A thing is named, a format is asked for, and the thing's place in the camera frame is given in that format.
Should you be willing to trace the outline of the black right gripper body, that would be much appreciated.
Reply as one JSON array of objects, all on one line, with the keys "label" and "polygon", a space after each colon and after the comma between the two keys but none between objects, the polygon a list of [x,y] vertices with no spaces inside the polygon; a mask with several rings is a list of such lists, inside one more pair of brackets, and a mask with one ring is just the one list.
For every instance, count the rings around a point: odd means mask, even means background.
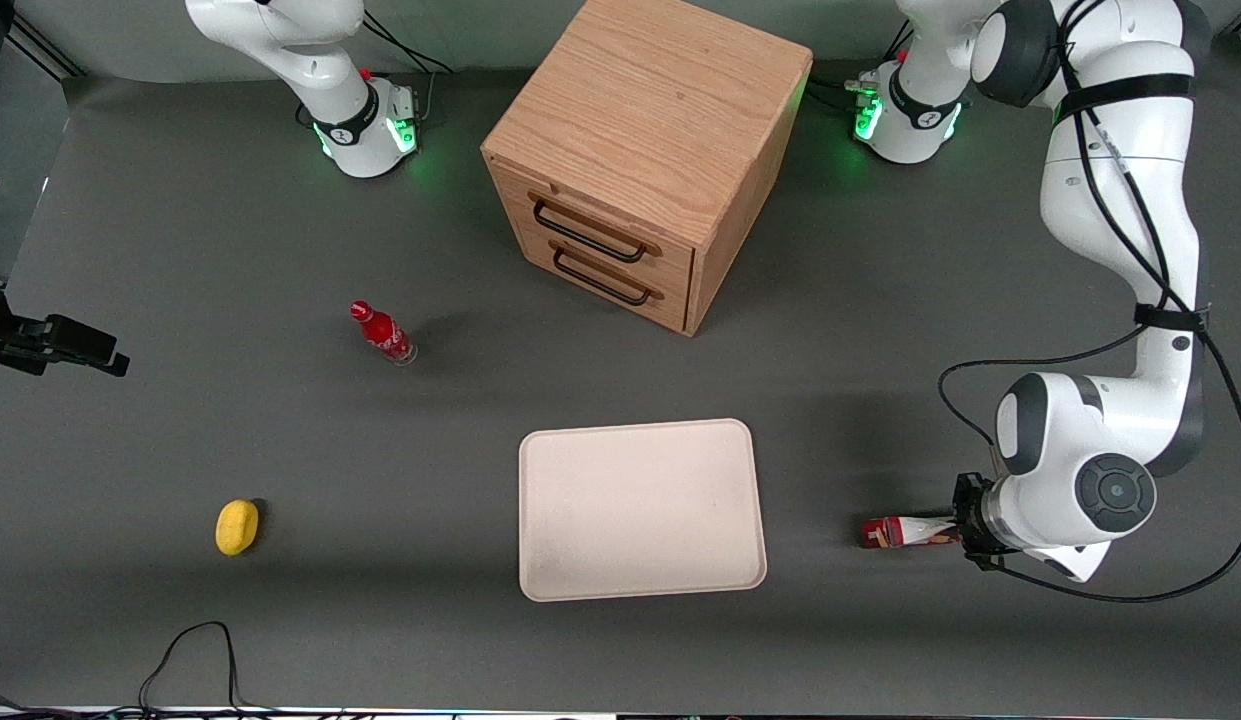
[{"label": "black right gripper body", "polygon": [[9,310],[6,293],[0,290],[0,366],[29,375],[43,375],[48,361],[40,359],[38,351],[32,356],[27,354],[27,348],[21,345],[26,340],[21,328],[22,320]]}]

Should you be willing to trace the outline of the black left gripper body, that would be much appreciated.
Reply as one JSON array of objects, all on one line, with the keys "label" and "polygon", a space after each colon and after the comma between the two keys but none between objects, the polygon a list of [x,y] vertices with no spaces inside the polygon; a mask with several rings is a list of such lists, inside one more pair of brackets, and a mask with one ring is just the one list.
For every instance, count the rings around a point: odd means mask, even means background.
[{"label": "black left gripper body", "polygon": [[982,571],[1001,569],[1000,557],[1006,552],[1004,542],[992,533],[984,518],[984,498],[992,489],[992,480],[977,470],[962,473],[956,479],[956,528],[964,557],[975,562]]}]

